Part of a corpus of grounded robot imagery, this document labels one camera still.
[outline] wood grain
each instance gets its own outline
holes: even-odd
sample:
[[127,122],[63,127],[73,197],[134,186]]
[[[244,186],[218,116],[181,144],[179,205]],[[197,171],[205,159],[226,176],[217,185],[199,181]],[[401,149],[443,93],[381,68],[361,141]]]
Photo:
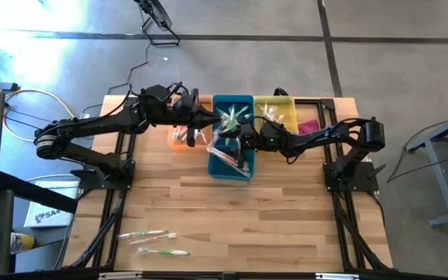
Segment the wood grain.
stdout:
[[[105,96],[102,114],[121,100]],[[334,101],[338,120],[357,117],[352,98]],[[299,123],[317,119],[314,106],[299,105],[296,112]],[[191,256],[139,256],[136,247],[122,240],[116,270],[341,271],[333,205],[324,191],[322,148],[307,150],[291,166],[278,153],[259,152],[250,182],[217,180],[207,174],[205,151],[173,151],[168,133],[167,126],[158,126],[137,137],[135,180],[121,232],[169,229],[177,239],[147,247],[187,250]],[[115,134],[96,136],[93,148],[113,152],[116,139]],[[64,264],[71,264],[96,234],[104,196],[104,191],[91,191],[79,202]],[[391,266],[378,206],[365,194],[354,194],[354,202],[361,234]],[[347,237],[354,263],[353,242]]]

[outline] pink object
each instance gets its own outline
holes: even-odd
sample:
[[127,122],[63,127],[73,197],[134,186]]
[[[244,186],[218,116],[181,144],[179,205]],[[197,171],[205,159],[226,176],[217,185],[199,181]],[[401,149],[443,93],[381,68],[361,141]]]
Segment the pink object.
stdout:
[[316,119],[299,124],[299,134],[306,134],[316,130],[319,130],[319,123]]

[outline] teal bin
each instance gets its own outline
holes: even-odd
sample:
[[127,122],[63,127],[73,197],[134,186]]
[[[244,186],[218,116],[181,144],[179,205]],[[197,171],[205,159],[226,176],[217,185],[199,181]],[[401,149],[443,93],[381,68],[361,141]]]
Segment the teal bin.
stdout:
[[[248,95],[217,95],[214,96],[212,102],[212,109],[214,113],[217,113],[217,109],[220,109],[226,113],[229,112],[229,108],[234,104],[235,112],[243,109],[245,106],[248,108],[242,113],[254,115],[254,98]],[[212,130],[219,127],[220,123],[213,124]],[[236,148],[236,142],[231,141],[228,146],[225,145],[225,139],[219,139],[215,147],[223,152],[226,152]],[[250,180],[254,176],[255,167],[255,151],[245,151],[245,162],[248,163],[250,168],[250,178],[245,177],[240,172],[233,169],[227,163],[224,163],[219,157],[210,155],[208,158],[208,174],[214,178],[230,179],[230,180]]]

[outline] wooden table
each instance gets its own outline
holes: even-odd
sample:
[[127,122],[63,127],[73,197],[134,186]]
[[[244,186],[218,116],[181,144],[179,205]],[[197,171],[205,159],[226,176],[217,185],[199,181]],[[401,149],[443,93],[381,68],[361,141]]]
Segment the wooden table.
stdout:
[[[105,96],[102,114],[122,99]],[[357,117],[354,99],[334,101],[338,120]],[[315,106],[298,105],[296,111],[299,123],[317,119]],[[250,182],[217,180],[207,174],[205,151],[172,151],[167,133],[167,126],[158,126],[137,137],[135,181],[128,192],[121,233],[169,229],[178,234],[177,239],[147,247],[187,250],[191,256],[140,256],[135,254],[136,247],[122,240],[115,270],[342,270],[331,195],[324,190],[321,147],[306,150],[293,165],[278,153],[259,152]],[[113,152],[116,139],[117,134],[96,136],[93,149]],[[98,231],[104,197],[105,191],[91,191],[79,202],[64,264],[71,264]],[[380,209],[365,193],[353,197],[360,233],[391,267]],[[355,263],[352,239],[347,243]]]

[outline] orange bin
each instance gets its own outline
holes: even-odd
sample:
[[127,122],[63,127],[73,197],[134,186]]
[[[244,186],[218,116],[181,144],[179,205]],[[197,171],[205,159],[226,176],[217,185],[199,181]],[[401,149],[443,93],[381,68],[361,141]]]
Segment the orange bin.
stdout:
[[[199,96],[199,100],[200,100],[200,104],[207,110],[212,112],[212,97],[211,95],[202,95]],[[172,104],[174,105],[177,101],[179,100],[178,96],[175,96],[172,99]],[[179,127],[180,131],[185,130],[186,127]],[[201,135],[199,135],[196,138],[196,143],[194,145],[194,147],[189,147],[186,144],[186,139],[184,139],[184,141],[182,141],[182,136],[181,133],[180,135],[177,137],[177,139],[173,138],[174,135],[174,131],[176,130],[176,128],[173,127],[169,127],[169,134],[167,135],[167,144],[169,145],[170,148],[174,149],[174,150],[188,150],[188,149],[206,149],[207,148],[207,143],[210,142],[210,140],[212,139],[212,126],[209,125],[206,128],[203,128],[202,132],[203,135],[205,136],[205,140],[207,141],[205,143],[205,140],[203,139],[203,137]]]

